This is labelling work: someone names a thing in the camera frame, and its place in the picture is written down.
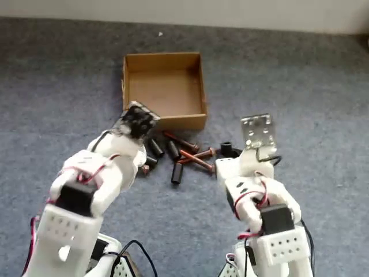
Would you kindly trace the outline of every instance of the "black cylinder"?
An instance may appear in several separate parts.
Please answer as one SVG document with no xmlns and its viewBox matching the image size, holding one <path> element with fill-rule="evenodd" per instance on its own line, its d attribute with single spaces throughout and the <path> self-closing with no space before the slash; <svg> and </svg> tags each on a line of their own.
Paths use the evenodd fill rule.
<svg viewBox="0 0 369 277">
<path fill-rule="evenodd" d="M 229 141 L 220 144 L 220 153 L 225 156 L 226 158 L 232 158 L 233 150 L 232 150 L 232 143 Z"/>
<path fill-rule="evenodd" d="M 175 185 L 179 185 L 182 180 L 183 164 L 175 163 L 172 172 L 171 182 Z"/>
<path fill-rule="evenodd" d="M 153 169 L 157 165 L 157 159 L 154 159 L 150 156 L 146 156 L 146 164 Z"/>
<path fill-rule="evenodd" d="M 148 147 L 156 158 L 159 159 L 164 156 L 164 151 L 160 148 L 155 139 L 153 138 L 148 139 Z"/>
<path fill-rule="evenodd" d="M 175 145 L 174 141 L 168 141 L 167 148 L 169 156 L 172 158 L 173 161 L 177 161 L 180 159 L 182 155 L 179 153 L 178 147 L 177 145 Z"/>
</svg>

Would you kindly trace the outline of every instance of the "copper bolt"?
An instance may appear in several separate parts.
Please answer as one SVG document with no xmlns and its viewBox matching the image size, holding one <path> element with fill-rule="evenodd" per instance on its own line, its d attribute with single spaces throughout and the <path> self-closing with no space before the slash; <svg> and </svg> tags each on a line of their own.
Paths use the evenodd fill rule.
<svg viewBox="0 0 369 277">
<path fill-rule="evenodd" d="M 141 167 L 141 170 L 142 170 L 142 173 L 146 176 L 149 174 L 150 172 L 150 167 L 147 165 L 147 164 L 144 164 L 142 167 Z"/>
<path fill-rule="evenodd" d="M 214 173 L 215 171 L 215 166 L 213 164 L 209 164 L 204 162 L 203 160 L 200 160 L 198 157 L 195 157 L 193 155 L 191 155 L 190 153 L 187 153 L 184 150 L 179 150 L 179 153 L 189 159 L 191 159 L 194 163 L 199 164 L 200 166 L 206 168 L 208 170 L 208 172 L 210 172 L 211 174 Z"/>
<path fill-rule="evenodd" d="M 192 152 L 197 153 L 200 150 L 200 147 L 196 144 L 192 144 L 189 143 L 188 141 L 176 137 L 174 134 L 168 132 L 168 131 L 163 131 L 163 135 L 165 135 L 166 137 L 169 137 L 170 139 L 176 141 L 177 143 L 181 144 L 182 146 L 187 147 L 188 149 L 190 149 Z"/>
<path fill-rule="evenodd" d="M 197 153 L 193 156 L 200 159 L 200 158 L 205 158 L 205 157 L 214 156 L 214 155 L 215 155 L 215 149 L 213 147 L 209 147 L 209 150 L 201 152 L 201 153 Z M 192 160 L 189 158 L 183 158 L 177 161 L 177 163 L 182 163 L 182 164 L 190 163 L 190 162 L 192 162 Z"/>
</svg>

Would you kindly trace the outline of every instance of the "silver metal bracket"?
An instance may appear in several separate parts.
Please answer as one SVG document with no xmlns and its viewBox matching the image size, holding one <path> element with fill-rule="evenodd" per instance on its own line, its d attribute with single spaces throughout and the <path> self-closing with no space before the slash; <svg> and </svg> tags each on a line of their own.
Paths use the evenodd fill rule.
<svg viewBox="0 0 369 277">
<path fill-rule="evenodd" d="M 241 119 L 246 149 L 274 146 L 274 123 L 270 114 L 252 115 Z"/>
</svg>

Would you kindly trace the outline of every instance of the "cardboard box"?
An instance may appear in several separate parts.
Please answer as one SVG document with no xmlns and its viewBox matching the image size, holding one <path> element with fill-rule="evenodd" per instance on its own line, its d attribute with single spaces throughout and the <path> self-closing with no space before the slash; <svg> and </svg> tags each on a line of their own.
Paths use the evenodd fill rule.
<svg viewBox="0 0 369 277">
<path fill-rule="evenodd" d="M 137 100 L 161 117 L 157 127 L 201 130 L 207 108 L 199 53 L 132 54 L 123 63 L 123 104 Z"/>
</svg>

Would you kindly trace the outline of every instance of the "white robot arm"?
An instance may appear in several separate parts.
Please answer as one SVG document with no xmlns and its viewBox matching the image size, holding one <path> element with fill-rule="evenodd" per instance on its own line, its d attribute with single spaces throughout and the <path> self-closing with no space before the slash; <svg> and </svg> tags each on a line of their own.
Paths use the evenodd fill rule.
<svg viewBox="0 0 369 277">
<path fill-rule="evenodd" d="M 298 225 L 300 205 L 273 178 L 281 157 L 274 156 L 272 118 L 255 115 L 241 123 L 245 149 L 238 158 L 216 161 L 217 179 L 235 216 L 247 226 L 238 236 L 243 241 L 227 255 L 237 269 L 234 276 L 313 277 L 305 229 Z"/>
<path fill-rule="evenodd" d="M 138 167 L 146 162 L 142 141 L 158 120 L 132 102 L 111 130 L 64 162 L 51 185 L 24 277 L 85 276 L 98 237 L 112 241 L 108 251 L 120 251 L 118 241 L 99 234 L 103 213 L 132 185 Z M 109 276 L 115 259 L 103 257 L 88 276 Z"/>
</svg>

